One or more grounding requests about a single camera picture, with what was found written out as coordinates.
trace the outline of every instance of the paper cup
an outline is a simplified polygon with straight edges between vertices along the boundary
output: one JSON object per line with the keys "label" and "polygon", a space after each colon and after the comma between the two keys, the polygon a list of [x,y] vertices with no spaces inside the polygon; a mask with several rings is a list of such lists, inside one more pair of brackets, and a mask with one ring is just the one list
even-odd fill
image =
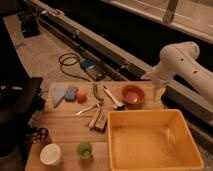
{"label": "paper cup", "polygon": [[46,145],[41,153],[40,160],[43,164],[48,166],[57,166],[62,162],[61,149],[57,144]]}

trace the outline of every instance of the wooden block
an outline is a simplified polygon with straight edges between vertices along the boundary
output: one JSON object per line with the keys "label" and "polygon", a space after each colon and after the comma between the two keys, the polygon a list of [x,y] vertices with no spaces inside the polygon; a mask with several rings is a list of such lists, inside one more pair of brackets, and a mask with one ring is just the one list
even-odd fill
{"label": "wooden block", "polygon": [[104,131],[106,123],[107,123],[107,117],[106,117],[105,112],[103,112],[103,110],[102,110],[99,114],[98,120],[95,123],[95,129],[97,131]]}
{"label": "wooden block", "polygon": [[95,127],[95,123],[98,120],[98,117],[101,113],[102,109],[98,109],[98,111],[95,113],[95,115],[92,117],[92,120],[89,123],[89,128],[93,129]]}

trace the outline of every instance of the wooden table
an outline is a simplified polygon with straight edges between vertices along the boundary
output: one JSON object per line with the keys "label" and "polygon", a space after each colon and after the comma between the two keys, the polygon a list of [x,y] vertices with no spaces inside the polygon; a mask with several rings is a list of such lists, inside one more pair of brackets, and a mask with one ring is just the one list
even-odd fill
{"label": "wooden table", "polygon": [[[150,82],[98,82],[98,92],[104,98],[102,106],[105,114],[113,110],[113,102],[102,91],[102,86],[106,85],[112,94],[121,100],[121,90],[126,84],[135,84],[140,86],[145,92],[145,101],[142,105],[126,106],[127,109],[162,109],[161,100],[154,96],[153,86]],[[79,90],[87,94],[87,101],[79,104],[75,102],[65,102],[64,100],[57,108],[53,108],[51,92],[55,87],[77,86]],[[33,144],[27,161],[26,171],[109,171],[108,159],[108,137],[107,129],[104,133],[96,132],[88,128],[97,109],[92,109],[81,116],[75,116],[75,113],[97,102],[93,95],[91,82],[66,82],[53,83],[50,86],[46,99],[44,111],[40,119],[40,126],[48,128],[53,143],[60,145],[63,154],[63,163],[58,167],[48,167],[40,162],[40,152],[42,145]],[[93,157],[89,161],[82,161],[76,154],[76,146],[81,141],[89,141],[93,146]]]}

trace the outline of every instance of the green cup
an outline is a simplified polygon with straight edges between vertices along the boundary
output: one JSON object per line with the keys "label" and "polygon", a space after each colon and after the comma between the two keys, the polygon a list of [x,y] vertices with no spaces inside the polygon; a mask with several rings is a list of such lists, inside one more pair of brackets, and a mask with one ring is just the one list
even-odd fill
{"label": "green cup", "polygon": [[89,159],[92,156],[92,145],[89,142],[81,142],[77,146],[77,154],[80,159]]}

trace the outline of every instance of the gray floor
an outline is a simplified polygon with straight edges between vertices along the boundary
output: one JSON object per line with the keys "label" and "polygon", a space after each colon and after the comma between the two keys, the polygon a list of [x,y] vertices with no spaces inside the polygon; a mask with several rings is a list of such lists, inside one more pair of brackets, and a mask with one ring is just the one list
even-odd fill
{"label": "gray floor", "polygon": [[[28,74],[44,78],[42,83],[44,90],[47,90],[53,81],[82,81],[66,76],[59,70],[58,57],[64,53],[74,52],[69,46],[41,26],[40,35],[24,38],[16,15],[6,17],[5,23],[14,45],[18,47],[18,55]],[[66,69],[69,73],[88,78],[79,65]]]}

